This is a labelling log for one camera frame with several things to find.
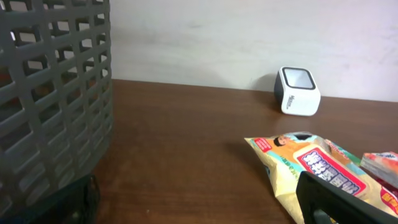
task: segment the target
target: gray plastic basket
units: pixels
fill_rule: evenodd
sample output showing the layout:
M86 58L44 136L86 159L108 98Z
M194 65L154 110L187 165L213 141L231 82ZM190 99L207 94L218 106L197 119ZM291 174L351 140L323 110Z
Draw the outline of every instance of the gray plastic basket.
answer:
M108 0L0 0L0 216L89 173L113 127Z

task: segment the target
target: brown wooden table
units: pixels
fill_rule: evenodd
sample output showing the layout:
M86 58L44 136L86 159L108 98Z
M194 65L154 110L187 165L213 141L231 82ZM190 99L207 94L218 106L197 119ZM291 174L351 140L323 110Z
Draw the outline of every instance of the brown wooden table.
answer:
M98 223L294 223L244 137L310 131L358 157L397 149L398 103L323 97L301 117L267 92L121 80L113 90Z

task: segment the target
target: red label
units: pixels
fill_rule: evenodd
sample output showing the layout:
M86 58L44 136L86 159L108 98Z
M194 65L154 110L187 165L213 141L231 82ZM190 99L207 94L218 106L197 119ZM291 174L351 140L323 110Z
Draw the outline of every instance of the red label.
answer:
M254 142L261 149L262 152L268 152L272 149L272 146L264 138L254 139Z
M366 184L361 179L348 172L317 147L298 156L297 160L307 171L349 194L357 195L366 188Z
M388 190L384 189L384 187L381 188L380 197L381 200L398 215L397 197L390 193Z

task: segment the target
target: yellow snack package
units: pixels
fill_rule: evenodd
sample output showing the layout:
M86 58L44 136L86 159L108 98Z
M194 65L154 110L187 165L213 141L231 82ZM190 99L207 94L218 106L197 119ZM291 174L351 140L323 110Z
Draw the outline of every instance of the yellow snack package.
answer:
M275 197L296 223L304 223L296 187L301 171L398 218L398 199L358 166L360 159L333 142L307 132L245 139L266 166Z

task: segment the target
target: small white speaker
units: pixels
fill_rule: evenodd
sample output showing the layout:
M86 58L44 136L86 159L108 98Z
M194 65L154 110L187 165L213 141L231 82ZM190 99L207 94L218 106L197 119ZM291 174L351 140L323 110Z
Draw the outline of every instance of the small white speaker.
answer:
M274 94L285 114L312 116L321 101L321 93L311 72L304 68L280 68Z

